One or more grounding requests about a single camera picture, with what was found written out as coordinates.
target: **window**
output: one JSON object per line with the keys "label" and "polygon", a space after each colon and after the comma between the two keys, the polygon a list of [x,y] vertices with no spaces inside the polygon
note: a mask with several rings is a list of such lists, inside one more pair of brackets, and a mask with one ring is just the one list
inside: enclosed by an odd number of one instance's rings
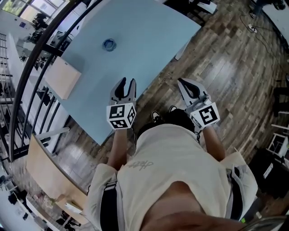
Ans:
{"label": "window", "polygon": [[32,19],[40,13],[38,10],[34,9],[31,6],[27,6],[26,9],[22,12],[21,18],[25,19],[26,21],[32,22]]}
{"label": "window", "polygon": [[64,3],[63,0],[49,0],[49,2],[51,2],[56,7],[60,7]]}
{"label": "window", "polygon": [[49,16],[51,16],[56,11],[56,8],[45,0],[34,0],[32,5]]}
{"label": "window", "polygon": [[9,0],[3,7],[3,10],[18,15],[23,10],[25,5],[26,3],[20,0]]}
{"label": "window", "polygon": [[8,0],[3,10],[32,22],[38,13],[44,13],[49,19],[64,2],[65,0]]}

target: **beige t-shirt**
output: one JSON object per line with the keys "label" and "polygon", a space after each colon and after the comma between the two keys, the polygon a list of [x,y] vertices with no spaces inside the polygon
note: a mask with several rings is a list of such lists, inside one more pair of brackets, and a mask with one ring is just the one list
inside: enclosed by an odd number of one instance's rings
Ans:
{"label": "beige t-shirt", "polygon": [[[222,162],[216,161],[195,137],[191,131],[171,124],[151,128],[139,137],[134,157],[117,174],[126,230],[139,230],[148,209],[175,181],[189,186],[207,215],[225,217],[231,191],[226,168],[246,163],[237,152]],[[249,190],[243,213],[249,209],[257,191],[255,178],[248,171]],[[99,194],[116,173],[114,168],[99,164],[90,186],[86,214],[100,230],[96,218]]]}

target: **white wall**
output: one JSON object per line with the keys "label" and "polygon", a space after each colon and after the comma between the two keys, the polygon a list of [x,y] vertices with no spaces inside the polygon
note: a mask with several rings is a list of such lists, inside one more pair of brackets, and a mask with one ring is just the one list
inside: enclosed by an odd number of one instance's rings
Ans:
{"label": "white wall", "polygon": [[[0,167],[0,176],[5,175]],[[25,212],[18,203],[10,204],[8,200],[9,192],[0,190],[0,223],[6,231],[40,231],[39,226],[28,216],[23,220]]]}
{"label": "white wall", "polygon": [[270,17],[289,44],[289,6],[284,10],[276,10],[273,4],[263,7],[263,11]]}
{"label": "white wall", "polygon": [[[19,26],[21,22],[26,24],[24,28]],[[19,38],[29,36],[34,31],[34,27],[26,20],[0,10],[0,33],[5,35],[11,33],[15,43],[17,43]]]}

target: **text print on shirt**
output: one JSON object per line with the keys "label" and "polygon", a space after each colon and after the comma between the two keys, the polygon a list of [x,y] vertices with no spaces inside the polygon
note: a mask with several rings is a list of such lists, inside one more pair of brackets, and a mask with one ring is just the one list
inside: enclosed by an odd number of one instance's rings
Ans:
{"label": "text print on shirt", "polygon": [[137,161],[133,162],[132,164],[127,165],[129,168],[136,168],[140,167],[140,170],[145,169],[148,166],[153,165],[153,162],[148,162],[148,161]]}

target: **light blue table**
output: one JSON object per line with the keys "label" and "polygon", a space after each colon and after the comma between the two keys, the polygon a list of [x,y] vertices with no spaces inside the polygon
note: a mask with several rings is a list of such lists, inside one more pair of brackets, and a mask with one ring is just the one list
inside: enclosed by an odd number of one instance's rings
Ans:
{"label": "light blue table", "polygon": [[[139,97],[199,29],[155,0],[111,0],[64,52],[62,58],[82,74],[67,100],[55,97],[102,144],[112,131],[106,121],[112,87],[123,77],[127,85],[134,78]],[[107,38],[117,43],[112,52],[102,48]]]}

